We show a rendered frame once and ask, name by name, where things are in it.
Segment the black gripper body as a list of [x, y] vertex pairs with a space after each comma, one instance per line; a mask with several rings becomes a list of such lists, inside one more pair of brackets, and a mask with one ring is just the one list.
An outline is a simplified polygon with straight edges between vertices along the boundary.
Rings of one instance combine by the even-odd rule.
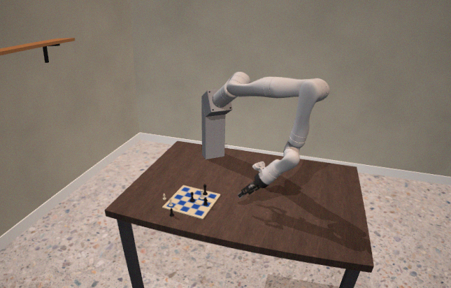
[[[258, 174], [256, 174], [256, 176], [255, 176], [255, 181], [252, 183], [252, 185], [254, 184], [254, 188], [256, 188], [256, 187], [258, 187], [258, 186], [260, 186], [261, 188], [266, 188], [267, 186], [269, 186], [269, 185], [267, 185], [267, 184], [265, 184], [262, 180], [261, 180], [261, 178], [259, 177], [259, 173]], [[253, 188], [253, 189], [254, 189]], [[251, 189], [251, 190], [253, 190], [253, 189]]]

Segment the blue and cream chessboard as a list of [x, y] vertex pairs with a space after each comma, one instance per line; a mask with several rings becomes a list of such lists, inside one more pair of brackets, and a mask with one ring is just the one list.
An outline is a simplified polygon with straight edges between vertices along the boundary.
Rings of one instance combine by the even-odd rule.
[[[190, 202], [191, 192], [194, 192], [195, 202]], [[208, 192], [208, 195], [204, 196], [207, 198], [207, 206], [204, 206], [203, 200], [200, 199], [201, 190], [193, 187], [182, 186], [172, 197], [171, 202], [173, 206], [169, 206], [170, 201], [168, 200], [162, 208], [170, 210], [173, 209], [174, 212], [181, 213], [184, 215], [189, 215], [191, 217], [204, 219], [208, 214], [209, 210], [213, 207], [215, 202], [219, 199], [221, 194]]]

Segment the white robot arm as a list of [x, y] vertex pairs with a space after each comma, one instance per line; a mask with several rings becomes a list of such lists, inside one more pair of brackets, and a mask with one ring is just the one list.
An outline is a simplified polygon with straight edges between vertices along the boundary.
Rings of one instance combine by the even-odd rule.
[[213, 95], [213, 103], [218, 108], [223, 108], [237, 96], [299, 97], [294, 126], [283, 152], [284, 157], [281, 160], [274, 160], [267, 167], [263, 161], [252, 166], [254, 170], [259, 171], [261, 180], [269, 185], [281, 174], [298, 165], [299, 150], [306, 142], [310, 128], [311, 110], [316, 102], [322, 101], [328, 95], [328, 84], [319, 78], [297, 80], [265, 77], [250, 83], [247, 74], [236, 72]]

